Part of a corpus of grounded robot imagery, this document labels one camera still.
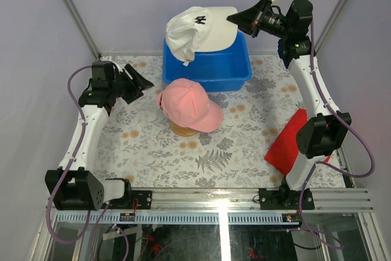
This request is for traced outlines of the pink baseball cap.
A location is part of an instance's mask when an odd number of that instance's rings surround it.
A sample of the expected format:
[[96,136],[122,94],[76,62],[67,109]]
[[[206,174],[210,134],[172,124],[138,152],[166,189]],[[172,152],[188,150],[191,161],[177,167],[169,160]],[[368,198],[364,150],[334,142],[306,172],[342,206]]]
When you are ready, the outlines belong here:
[[200,83],[185,78],[166,86],[156,104],[173,123],[198,132],[214,132],[224,119],[222,108],[209,99]]

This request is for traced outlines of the white cloth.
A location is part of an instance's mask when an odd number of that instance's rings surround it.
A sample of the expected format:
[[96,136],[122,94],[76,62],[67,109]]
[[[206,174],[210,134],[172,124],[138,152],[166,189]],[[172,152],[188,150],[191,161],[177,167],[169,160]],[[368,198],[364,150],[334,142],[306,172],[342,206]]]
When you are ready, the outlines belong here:
[[236,39],[238,26],[227,18],[237,12],[235,7],[193,6],[174,16],[166,24],[165,36],[171,54],[188,66],[198,52],[229,48]]

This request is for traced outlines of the wooden hat stand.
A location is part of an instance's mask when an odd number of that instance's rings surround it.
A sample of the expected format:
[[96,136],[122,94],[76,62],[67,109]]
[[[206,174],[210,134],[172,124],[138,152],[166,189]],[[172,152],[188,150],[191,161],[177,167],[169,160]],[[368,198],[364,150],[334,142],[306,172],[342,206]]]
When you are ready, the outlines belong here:
[[181,127],[181,126],[177,125],[176,123],[172,122],[171,120],[169,120],[169,126],[170,126],[170,129],[176,135],[181,136],[181,137],[191,137],[191,136],[198,134],[198,131],[193,130],[191,128]]

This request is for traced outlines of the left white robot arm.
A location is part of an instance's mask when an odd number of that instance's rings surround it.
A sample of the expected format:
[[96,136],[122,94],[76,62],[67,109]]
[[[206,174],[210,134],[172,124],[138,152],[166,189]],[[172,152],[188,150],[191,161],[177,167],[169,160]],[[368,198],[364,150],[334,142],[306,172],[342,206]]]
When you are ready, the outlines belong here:
[[70,94],[78,110],[78,120],[68,150],[56,169],[48,170],[45,184],[49,204],[58,210],[97,211],[106,203],[113,209],[125,209],[134,202],[131,183],[125,178],[100,180],[92,165],[106,122],[117,100],[131,104],[152,88],[130,64],[95,61],[87,88],[79,98]]

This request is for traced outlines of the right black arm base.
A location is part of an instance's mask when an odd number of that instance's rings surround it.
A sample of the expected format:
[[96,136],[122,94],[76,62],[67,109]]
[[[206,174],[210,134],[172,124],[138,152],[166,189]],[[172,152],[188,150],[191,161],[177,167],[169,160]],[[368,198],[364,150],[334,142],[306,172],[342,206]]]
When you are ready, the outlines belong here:
[[284,187],[278,190],[260,188],[258,195],[262,210],[299,210],[300,199],[302,199],[303,210],[315,209],[313,195],[309,188],[304,190],[302,197],[300,191],[291,191]]

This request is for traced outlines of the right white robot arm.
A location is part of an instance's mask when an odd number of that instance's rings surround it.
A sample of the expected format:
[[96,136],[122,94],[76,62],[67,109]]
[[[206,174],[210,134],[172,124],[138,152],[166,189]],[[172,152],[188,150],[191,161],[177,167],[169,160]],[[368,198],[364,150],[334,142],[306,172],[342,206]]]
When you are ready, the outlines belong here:
[[296,135],[299,154],[285,176],[289,187],[279,193],[279,203],[293,208],[301,196],[303,184],[310,178],[310,170],[321,160],[341,147],[351,124],[351,116],[341,112],[330,97],[320,75],[312,42],[308,36],[313,21],[313,5],[308,0],[294,0],[286,14],[271,0],[260,0],[253,7],[227,17],[245,34],[256,37],[260,31],[278,37],[278,54],[290,72],[304,101],[308,121]]

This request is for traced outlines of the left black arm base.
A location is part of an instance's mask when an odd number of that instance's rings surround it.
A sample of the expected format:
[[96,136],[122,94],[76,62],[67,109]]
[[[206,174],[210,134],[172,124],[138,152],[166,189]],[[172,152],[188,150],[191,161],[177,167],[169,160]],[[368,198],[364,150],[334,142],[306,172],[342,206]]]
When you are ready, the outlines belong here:
[[152,206],[153,192],[150,190],[132,190],[130,197],[111,200],[112,210],[149,210]]

